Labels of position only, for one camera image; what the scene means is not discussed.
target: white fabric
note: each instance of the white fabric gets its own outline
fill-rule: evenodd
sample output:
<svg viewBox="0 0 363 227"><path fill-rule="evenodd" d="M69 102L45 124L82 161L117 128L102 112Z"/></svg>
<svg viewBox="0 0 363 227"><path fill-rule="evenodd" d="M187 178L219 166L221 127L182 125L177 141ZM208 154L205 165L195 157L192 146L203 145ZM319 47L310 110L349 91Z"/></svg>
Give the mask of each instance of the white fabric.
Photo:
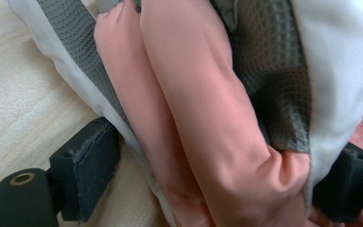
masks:
<svg viewBox="0 0 363 227"><path fill-rule="evenodd" d="M9 0L9 4L13 12L25 22L41 52L54 61L58 72L69 86L96 114L105 116L123 135L137 162L143 168L151 190L158 197L166 219L172 226L176 226L170 206L153 177L149 162L137 138L110 102L99 92L71 58L37 1Z"/></svg>
<svg viewBox="0 0 363 227"><path fill-rule="evenodd" d="M291 2L311 83L311 201L363 117L363 0Z"/></svg>

